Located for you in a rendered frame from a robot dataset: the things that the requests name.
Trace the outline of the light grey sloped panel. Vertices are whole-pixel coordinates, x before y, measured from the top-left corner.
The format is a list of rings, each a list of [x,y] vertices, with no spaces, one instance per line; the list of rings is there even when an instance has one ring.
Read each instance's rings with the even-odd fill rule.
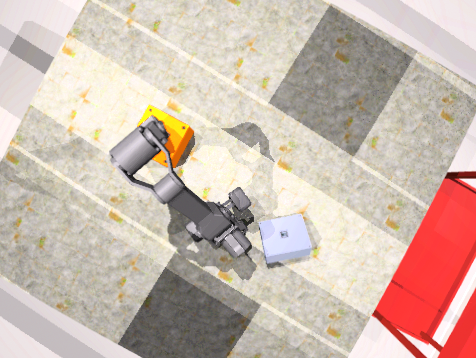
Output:
[[[302,214],[259,222],[259,230],[267,263],[310,255]]]

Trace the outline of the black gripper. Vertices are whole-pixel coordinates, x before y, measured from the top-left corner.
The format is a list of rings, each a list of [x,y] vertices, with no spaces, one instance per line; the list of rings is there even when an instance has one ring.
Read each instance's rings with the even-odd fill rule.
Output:
[[[225,207],[230,202],[231,204],[229,204],[225,208],[230,209],[233,206],[235,206],[238,209],[239,212],[242,212],[242,211],[244,211],[245,209],[247,209],[248,207],[251,206],[251,201],[249,200],[249,198],[244,193],[244,191],[242,190],[241,187],[237,187],[236,189],[234,189],[233,191],[228,193],[228,197],[229,197],[229,199],[226,202],[224,202],[223,204],[221,204],[220,202],[217,202],[216,204],[219,207],[220,206]],[[199,243],[201,240],[203,240],[203,238],[196,231],[195,227],[196,226],[195,226],[195,224],[193,223],[192,220],[190,220],[189,222],[187,222],[185,224],[185,229],[187,230],[189,235],[192,237],[192,239],[195,242]]]

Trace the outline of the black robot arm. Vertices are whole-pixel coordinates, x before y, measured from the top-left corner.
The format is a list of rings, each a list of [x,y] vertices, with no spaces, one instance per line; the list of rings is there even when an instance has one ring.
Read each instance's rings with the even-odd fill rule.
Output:
[[[161,204],[170,205],[192,220],[196,231],[207,242],[213,246],[221,243],[233,259],[240,256],[252,244],[245,236],[247,226],[228,208],[209,200],[204,202],[185,186],[173,171],[170,152],[164,146],[168,133],[163,120],[151,115],[109,150],[112,164],[130,185],[150,191]],[[161,150],[169,173],[155,185],[137,180],[133,175]]]

